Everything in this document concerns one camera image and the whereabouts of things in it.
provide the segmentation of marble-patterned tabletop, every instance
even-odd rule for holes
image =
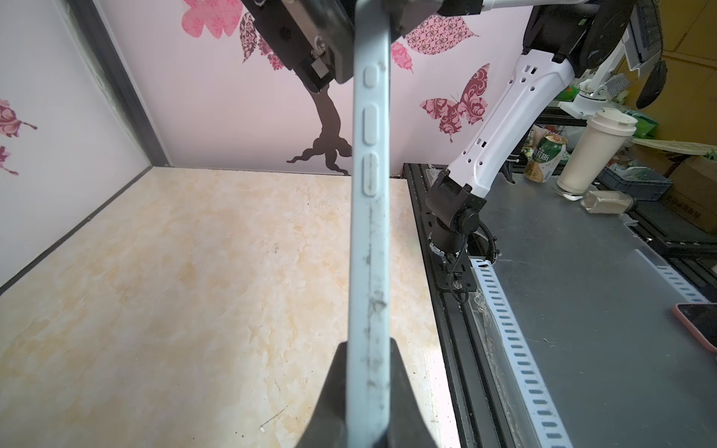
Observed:
[[[150,170],[0,296],[0,445],[293,447],[346,339],[350,192]],[[400,179],[391,262],[391,334],[438,446],[458,448]]]

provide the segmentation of tree decal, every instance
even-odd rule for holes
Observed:
[[[347,170],[341,169],[336,165],[336,156],[338,153],[341,157],[351,157],[353,148],[348,144],[345,138],[338,135],[341,130],[341,117],[338,116],[336,106],[328,96],[329,85],[330,84],[324,86],[319,93],[309,92],[311,99],[316,105],[318,118],[321,120],[321,134],[314,140],[311,148],[305,149],[301,156],[296,156],[290,161],[287,161],[287,163],[307,161],[313,156],[323,154],[326,157],[326,168],[348,176]]]

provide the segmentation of screw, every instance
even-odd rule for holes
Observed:
[[[314,38],[314,48],[316,48],[316,51],[321,53],[326,51],[326,43],[323,41],[321,34],[317,34]]]

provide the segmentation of green and gold can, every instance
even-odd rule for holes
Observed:
[[[548,134],[543,137],[523,174],[533,182],[547,182],[563,158],[567,144],[568,139],[562,135]]]

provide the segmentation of pink butterfly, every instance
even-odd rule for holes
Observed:
[[[460,96],[460,101],[446,100],[445,98],[432,98],[421,103],[421,107],[428,112],[434,120],[441,120],[438,128],[449,135],[451,143],[453,134],[460,132],[461,117],[468,120],[471,125],[483,119],[488,104],[481,97],[488,86],[488,68],[490,64],[482,66],[468,81]]]
[[[19,137],[20,125],[28,125],[30,128],[37,129],[37,126],[18,120],[15,111],[10,108],[10,103],[0,98],[0,134]]]
[[[240,0],[184,0],[190,9],[181,18],[181,26],[192,37],[201,36],[204,25],[217,39],[222,31],[231,36],[242,18]]]

